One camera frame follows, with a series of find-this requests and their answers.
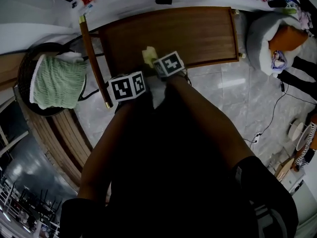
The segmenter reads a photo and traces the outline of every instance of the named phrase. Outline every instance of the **orange pillow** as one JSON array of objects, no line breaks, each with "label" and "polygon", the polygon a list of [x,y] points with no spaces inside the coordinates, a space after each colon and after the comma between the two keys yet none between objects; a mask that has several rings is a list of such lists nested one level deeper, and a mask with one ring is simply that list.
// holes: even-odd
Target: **orange pillow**
[{"label": "orange pillow", "polygon": [[302,45],[308,38],[308,34],[293,26],[283,26],[268,42],[269,49],[274,51],[292,51]]}]

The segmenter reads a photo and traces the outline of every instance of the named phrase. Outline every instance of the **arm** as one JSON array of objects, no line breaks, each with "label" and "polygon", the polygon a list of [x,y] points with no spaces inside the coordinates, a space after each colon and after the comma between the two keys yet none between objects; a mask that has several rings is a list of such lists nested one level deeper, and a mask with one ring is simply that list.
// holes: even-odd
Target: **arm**
[{"label": "arm", "polygon": [[191,87],[185,78],[174,76],[167,83],[176,89],[202,131],[215,143],[229,170],[244,158],[253,156],[230,119]]},{"label": "arm", "polygon": [[111,159],[134,111],[135,102],[125,104],[114,115],[88,157],[81,174],[78,198],[105,203],[111,182]]}]

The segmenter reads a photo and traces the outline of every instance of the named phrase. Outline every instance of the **marble floor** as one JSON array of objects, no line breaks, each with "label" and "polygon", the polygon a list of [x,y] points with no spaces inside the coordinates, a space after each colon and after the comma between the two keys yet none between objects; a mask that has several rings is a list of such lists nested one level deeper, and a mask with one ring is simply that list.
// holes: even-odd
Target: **marble floor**
[{"label": "marble floor", "polygon": [[[240,13],[235,16],[239,51],[245,52],[245,39],[248,25],[254,18],[252,13]],[[102,53],[98,39],[93,40],[96,54]],[[83,44],[77,41],[72,49],[84,52]],[[317,62],[317,42],[309,38],[303,45],[299,57]],[[110,79],[106,60],[98,58],[104,80]],[[290,68],[289,71],[297,77],[310,81],[309,76],[300,70]],[[251,141],[257,132],[262,132],[270,123],[273,108],[282,96],[280,81],[258,69],[254,69],[249,60],[240,59],[239,62],[193,68],[188,71],[193,87],[203,96],[222,110],[234,123],[240,134]],[[86,93],[97,89],[91,67],[88,70]],[[148,78],[148,84],[157,106],[163,100],[164,84],[157,78]],[[300,90],[285,85],[289,94],[314,102],[313,99]],[[291,96],[284,96],[276,105],[274,118],[270,127],[260,137],[251,149],[265,165],[269,164],[272,154],[283,150],[284,159],[291,155],[295,146],[287,137],[288,127],[295,118],[305,121],[306,115],[315,107],[314,104],[303,102]],[[75,108],[78,119],[93,146],[100,139],[114,115],[115,107],[107,109],[100,93],[95,94],[84,102],[79,102]]]}]

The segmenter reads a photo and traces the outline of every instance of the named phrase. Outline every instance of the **white cloth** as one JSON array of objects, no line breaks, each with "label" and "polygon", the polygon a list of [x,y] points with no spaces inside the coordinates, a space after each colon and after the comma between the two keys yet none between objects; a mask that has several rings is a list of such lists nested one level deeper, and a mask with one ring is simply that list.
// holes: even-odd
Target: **white cloth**
[{"label": "white cloth", "polygon": [[[46,56],[45,54],[40,56],[38,62],[36,63],[34,73],[32,75],[31,85],[30,85],[30,103],[34,103],[35,79],[36,79],[36,75],[37,75],[37,73],[39,71],[40,64],[43,61],[43,58],[45,56]],[[63,53],[61,55],[58,55],[58,56],[55,56],[55,57],[58,58],[58,59],[61,59],[63,61],[66,61],[66,62],[71,62],[71,63],[75,63],[75,62],[78,62],[78,61],[84,61],[82,56],[81,56],[81,53],[76,53],[76,52],[65,52],[65,53]]]}]

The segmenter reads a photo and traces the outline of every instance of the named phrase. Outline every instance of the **green knitted cloth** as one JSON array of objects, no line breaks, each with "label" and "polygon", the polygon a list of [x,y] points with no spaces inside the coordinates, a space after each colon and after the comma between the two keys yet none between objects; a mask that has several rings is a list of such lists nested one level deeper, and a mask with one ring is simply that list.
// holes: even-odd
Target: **green knitted cloth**
[{"label": "green knitted cloth", "polygon": [[83,90],[86,68],[85,62],[71,63],[45,56],[35,75],[34,103],[41,109],[49,107],[73,109]]}]

